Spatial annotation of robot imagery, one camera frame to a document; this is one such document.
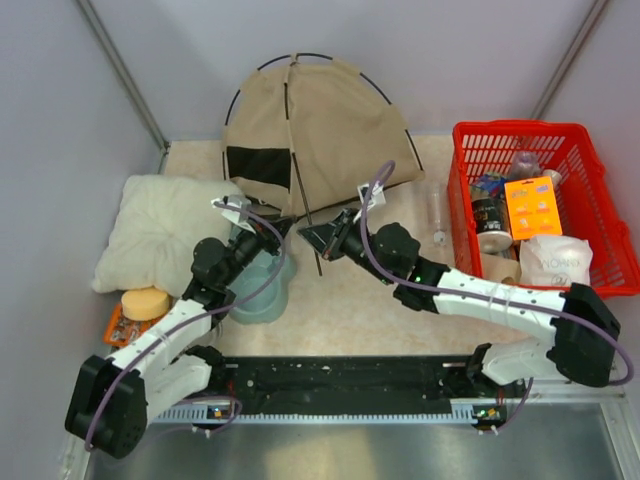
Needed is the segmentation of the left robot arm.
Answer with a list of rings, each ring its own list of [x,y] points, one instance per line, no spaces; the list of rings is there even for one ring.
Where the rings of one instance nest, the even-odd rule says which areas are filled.
[[[244,304],[231,284],[262,252],[282,256],[293,217],[249,216],[249,227],[228,242],[209,237],[196,244],[192,279],[170,311],[128,346],[81,365],[64,428],[115,459],[129,455],[148,425],[167,409],[201,392],[216,396],[227,374],[220,355],[196,340],[213,331],[227,312]]]

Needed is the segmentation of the black tent pole crossing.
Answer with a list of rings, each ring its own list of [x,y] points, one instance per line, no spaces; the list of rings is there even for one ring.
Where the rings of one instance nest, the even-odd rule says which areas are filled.
[[[299,56],[298,53],[292,53],[289,56],[288,66],[286,68],[286,72],[285,72],[285,75],[284,75],[284,80],[283,80],[284,111],[285,111],[286,125],[287,125],[289,145],[290,145],[290,156],[291,156],[291,160],[293,162],[293,168],[294,168],[296,180],[297,180],[297,183],[298,183],[299,192],[300,192],[300,195],[301,195],[301,198],[302,198],[302,202],[303,202],[303,206],[304,206],[305,219],[307,221],[307,225],[308,226],[312,226],[313,225],[313,221],[312,221],[312,217],[311,217],[311,212],[310,212],[309,202],[308,202],[308,198],[307,198],[306,191],[305,191],[304,182],[302,180],[302,175],[301,175],[301,172],[300,172],[299,162],[298,162],[298,159],[297,159],[297,151],[296,151],[296,148],[295,148],[295,145],[294,145],[294,137],[293,137],[292,121],[291,121],[292,100],[290,99],[290,79],[291,79],[291,74],[293,72],[294,66],[298,64],[298,56]]]

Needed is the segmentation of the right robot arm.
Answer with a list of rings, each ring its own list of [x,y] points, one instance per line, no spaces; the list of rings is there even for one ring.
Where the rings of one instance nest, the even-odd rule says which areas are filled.
[[[414,311],[466,316],[526,334],[511,344],[483,344],[467,366],[467,384],[487,396],[520,379],[559,374],[588,387],[611,384],[620,324],[589,286],[537,290],[474,277],[420,255],[399,223],[369,233],[355,209],[298,234],[327,261],[346,257],[385,284]]]

